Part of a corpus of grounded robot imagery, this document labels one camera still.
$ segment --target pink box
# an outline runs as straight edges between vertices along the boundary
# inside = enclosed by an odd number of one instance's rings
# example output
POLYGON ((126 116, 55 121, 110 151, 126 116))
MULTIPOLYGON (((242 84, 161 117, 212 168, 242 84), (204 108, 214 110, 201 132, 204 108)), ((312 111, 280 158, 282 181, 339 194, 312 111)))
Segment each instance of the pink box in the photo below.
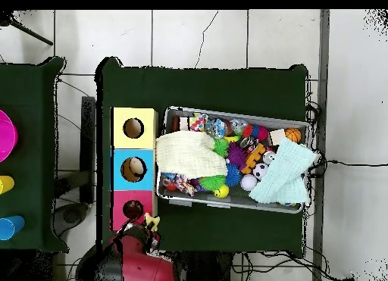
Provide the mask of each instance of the pink box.
POLYGON ((154 201, 153 191, 114 191, 113 192, 113 230, 118 231, 123 224, 128 221, 128 218, 124 215, 123 206, 128 201, 137 200, 143 206, 142 216, 136 220, 141 223, 144 221, 144 214, 148 212, 153 216, 152 205, 154 201))

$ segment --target blue spiky ball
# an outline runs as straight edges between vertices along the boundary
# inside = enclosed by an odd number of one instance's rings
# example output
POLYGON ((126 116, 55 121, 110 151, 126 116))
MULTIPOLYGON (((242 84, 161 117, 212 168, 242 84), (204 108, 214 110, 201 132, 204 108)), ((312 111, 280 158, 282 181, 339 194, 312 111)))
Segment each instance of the blue spiky ball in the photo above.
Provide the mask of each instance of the blue spiky ball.
POLYGON ((225 184, 230 188, 239 184, 241 176, 239 175, 239 168, 231 163, 227 164, 227 178, 225 184))

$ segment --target pink cup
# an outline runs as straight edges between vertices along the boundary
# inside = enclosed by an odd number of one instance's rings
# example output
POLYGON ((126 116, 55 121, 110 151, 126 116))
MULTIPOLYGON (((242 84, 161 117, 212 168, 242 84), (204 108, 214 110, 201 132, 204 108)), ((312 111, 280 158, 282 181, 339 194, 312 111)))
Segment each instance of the pink cup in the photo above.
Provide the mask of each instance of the pink cup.
POLYGON ((16 127, 4 111, 0 110, 0 162, 3 162, 17 142, 16 127))

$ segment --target light blue knitted cloth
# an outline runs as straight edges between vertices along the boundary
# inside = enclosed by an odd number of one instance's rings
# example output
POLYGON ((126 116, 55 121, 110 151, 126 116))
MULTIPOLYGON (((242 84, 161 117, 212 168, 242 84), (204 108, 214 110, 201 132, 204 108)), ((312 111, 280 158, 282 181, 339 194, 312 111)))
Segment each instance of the light blue knitted cloth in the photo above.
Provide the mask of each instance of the light blue knitted cloth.
POLYGON ((302 203, 308 200, 301 174, 317 155, 288 138, 281 140, 275 159, 267 173, 249 193, 259 203, 302 203))

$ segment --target green table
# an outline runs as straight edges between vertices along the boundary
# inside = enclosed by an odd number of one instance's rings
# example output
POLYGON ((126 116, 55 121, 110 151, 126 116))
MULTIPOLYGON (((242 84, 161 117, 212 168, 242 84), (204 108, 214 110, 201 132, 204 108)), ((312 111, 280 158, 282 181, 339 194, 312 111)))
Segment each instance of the green table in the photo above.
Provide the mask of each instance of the green table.
MULTIPOLYGON (((109 186, 111 107, 154 108, 159 114, 159 126, 165 108, 171 105, 304 121, 306 75, 302 65, 289 70, 177 70, 122 67, 118 59, 105 58, 95 77, 97 101, 102 106, 102 118, 98 119, 102 123, 102 145, 98 146, 103 162, 100 181, 109 186)), ((100 209, 99 229, 107 239, 112 235, 108 187, 102 189, 100 209)), ((187 208, 159 199, 158 215, 163 250, 290 250, 302 256, 302 212, 210 208, 196 203, 187 208)))
POLYGON ((0 249, 67 251, 52 232, 55 183, 55 78, 62 58, 40 65, 0 64, 0 109, 17 127, 19 139, 0 163, 0 175, 14 178, 15 187, 0 195, 0 217, 19 214, 25 227, 0 249))

